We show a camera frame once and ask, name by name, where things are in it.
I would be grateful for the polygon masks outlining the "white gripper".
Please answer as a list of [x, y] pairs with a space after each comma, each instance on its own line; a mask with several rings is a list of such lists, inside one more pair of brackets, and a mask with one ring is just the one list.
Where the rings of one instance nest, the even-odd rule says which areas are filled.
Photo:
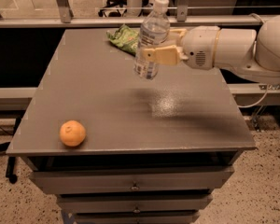
[[217, 26], [171, 29], [167, 36], [171, 46], [142, 49], [142, 57], [161, 65], [178, 65], [184, 61], [190, 68], [210, 70], [219, 31]]

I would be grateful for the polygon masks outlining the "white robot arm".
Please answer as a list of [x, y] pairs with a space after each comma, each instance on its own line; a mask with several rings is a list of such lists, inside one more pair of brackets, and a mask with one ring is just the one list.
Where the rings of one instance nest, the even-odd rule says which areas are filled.
[[140, 50], [148, 62], [184, 63], [192, 69], [228, 70], [236, 76], [269, 85], [280, 84], [280, 15], [253, 29], [197, 26], [173, 29], [160, 45]]

